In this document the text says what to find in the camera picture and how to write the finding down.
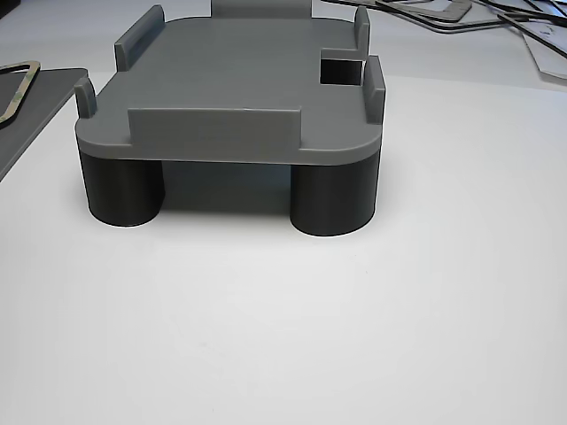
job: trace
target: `3d printed stand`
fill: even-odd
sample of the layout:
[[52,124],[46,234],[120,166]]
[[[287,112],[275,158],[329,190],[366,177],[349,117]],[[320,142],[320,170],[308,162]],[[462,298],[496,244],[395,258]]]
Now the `3d printed stand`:
[[210,18],[152,7],[115,44],[98,97],[75,87],[89,208],[114,226],[154,218],[162,161],[290,164],[291,222],[334,236],[376,203],[385,87],[369,17],[312,19],[311,0],[212,0]]

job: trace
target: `rectangular notch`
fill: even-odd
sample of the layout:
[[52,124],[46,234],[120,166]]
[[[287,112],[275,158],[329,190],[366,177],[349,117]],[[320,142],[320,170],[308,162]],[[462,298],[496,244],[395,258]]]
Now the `rectangular notch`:
[[321,59],[321,84],[362,85],[362,61]]

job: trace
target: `cylinder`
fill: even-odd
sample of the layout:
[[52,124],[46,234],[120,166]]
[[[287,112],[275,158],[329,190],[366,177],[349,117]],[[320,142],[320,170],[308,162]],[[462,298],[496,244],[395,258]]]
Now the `cylinder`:
[[89,209],[100,221],[139,226],[158,215],[165,197],[160,161],[102,159],[79,150]]
[[344,166],[291,168],[291,223],[313,236],[337,236],[366,225],[376,209],[380,151]]

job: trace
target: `gray raised tab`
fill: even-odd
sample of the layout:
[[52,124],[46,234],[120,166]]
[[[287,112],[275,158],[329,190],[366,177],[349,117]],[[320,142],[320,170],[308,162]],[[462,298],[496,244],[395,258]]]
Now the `gray raised tab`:
[[370,18],[366,7],[360,6],[356,9],[353,31],[356,49],[324,48],[321,50],[321,59],[366,60],[370,45]]
[[77,81],[74,85],[74,96],[79,118],[92,118],[97,113],[97,97],[89,77]]
[[301,110],[128,109],[130,140],[158,146],[167,156],[190,151],[214,158],[297,151],[301,145]]
[[311,18],[311,0],[211,0],[214,18]]
[[116,71],[129,71],[148,46],[166,26],[166,17],[160,5],[153,6],[114,44]]
[[364,68],[364,82],[362,83],[366,119],[369,124],[382,124],[384,122],[384,104],[386,99],[386,86],[382,75],[382,68],[377,56],[369,56]]

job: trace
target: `dark gray tray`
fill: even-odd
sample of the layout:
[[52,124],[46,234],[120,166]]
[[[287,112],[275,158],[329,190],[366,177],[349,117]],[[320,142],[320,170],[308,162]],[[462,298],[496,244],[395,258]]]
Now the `dark gray tray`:
[[211,6],[168,22],[152,7],[115,43],[118,72],[99,95],[79,84],[83,153],[340,166],[378,152],[385,85],[365,8],[349,22],[311,18],[311,0]]
[[[40,71],[15,120],[0,127],[0,181],[71,97],[74,84],[87,74],[82,68]],[[0,75],[0,110],[13,98],[23,75]]]

